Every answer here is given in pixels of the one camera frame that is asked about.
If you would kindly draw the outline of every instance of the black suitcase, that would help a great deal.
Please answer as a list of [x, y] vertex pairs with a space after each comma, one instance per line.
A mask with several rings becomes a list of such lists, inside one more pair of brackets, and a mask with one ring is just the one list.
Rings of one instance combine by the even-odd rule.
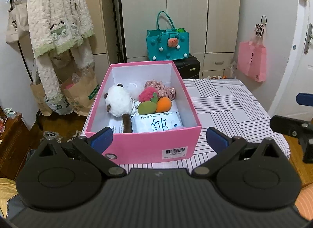
[[200, 62], [193, 55], [188, 58], [173, 60], [182, 79], [198, 79]]

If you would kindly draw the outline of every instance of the wardrobe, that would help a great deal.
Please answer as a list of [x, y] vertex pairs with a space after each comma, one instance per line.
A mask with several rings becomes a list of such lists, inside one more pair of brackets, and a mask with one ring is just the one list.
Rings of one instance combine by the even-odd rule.
[[118, 62], [112, 0], [86, 0], [86, 3], [94, 25], [94, 36], [89, 38], [94, 72], [101, 84], [109, 65]]
[[[190, 54], [201, 64], [200, 77], [218, 76], [234, 55], [240, 0], [117, 0], [120, 38], [128, 62], [147, 61], [147, 30], [164, 10], [176, 28], [189, 32]], [[160, 28], [170, 28], [166, 16]]]

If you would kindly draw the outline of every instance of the white wall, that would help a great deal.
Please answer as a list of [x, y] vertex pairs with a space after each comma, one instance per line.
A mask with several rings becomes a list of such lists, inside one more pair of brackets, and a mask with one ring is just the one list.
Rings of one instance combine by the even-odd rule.
[[240, 0], [239, 26], [234, 58], [240, 41], [253, 35], [261, 17], [267, 17], [267, 80], [258, 83], [238, 72], [240, 79], [268, 111], [280, 86], [293, 46], [298, 0]]
[[[23, 114], [30, 128], [35, 122], [38, 107], [30, 90], [30, 79], [24, 67], [17, 44], [9, 46], [5, 42], [5, 31], [10, 4], [0, 0], [0, 105]], [[32, 64], [33, 55], [27, 37], [22, 41], [22, 49], [27, 63]]]

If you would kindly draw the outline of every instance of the fluffy white robe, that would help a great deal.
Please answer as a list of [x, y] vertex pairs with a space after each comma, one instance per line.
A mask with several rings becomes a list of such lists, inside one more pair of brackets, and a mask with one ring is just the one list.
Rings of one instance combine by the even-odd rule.
[[71, 49], [79, 69], [94, 65], [87, 39], [94, 34], [94, 27], [86, 0], [28, 0], [27, 8], [43, 88], [50, 101], [58, 102], [61, 91], [48, 52], [58, 55]]

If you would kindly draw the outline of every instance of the wooden floor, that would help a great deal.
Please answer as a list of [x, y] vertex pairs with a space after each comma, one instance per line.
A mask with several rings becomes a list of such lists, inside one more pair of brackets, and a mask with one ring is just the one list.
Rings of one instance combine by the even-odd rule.
[[[79, 116], [74, 112], [65, 116], [56, 113], [53, 113], [50, 117], [41, 116], [40, 122], [43, 125], [43, 131], [39, 130], [37, 125], [32, 127], [31, 134], [33, 145], [31, 148], [38, 147], [44, 131], [58, 132], [63, 137], [62, 141], [70, 139], [75, 134], [76, 130], [82, 130], [85, 120], [86, 117]], [[302, 184], [313, 183], [313, 164], [305, 164], [302, 162], [303, 152], [297, 139], [288, 136], [285, 136], [285, 138], [290, 146], [290, 163], [298, 172]]]
[[55, 112], [50, 117], [40, 116], [39, 120], [43, 125], [43, 130], [40, 130], [35, 124], [30, 132], [33, 138], [31, 148], [37, 148], [40, 144], [40, 139], [43, 137], [44, 131], [57, 132], [62, 136], [62, 142], [71, 139], [76, 131], [81, 131], [87, 117], [79, 116], [75, 112], [68, 115], [58, 115]]
[[313, 183], [313, 164], [306, 164], [302, 161], [303, 151], [298, 144], [298, 139], [285, 136], [291, 152], [290, 163], [299, 174], [302, 186]]

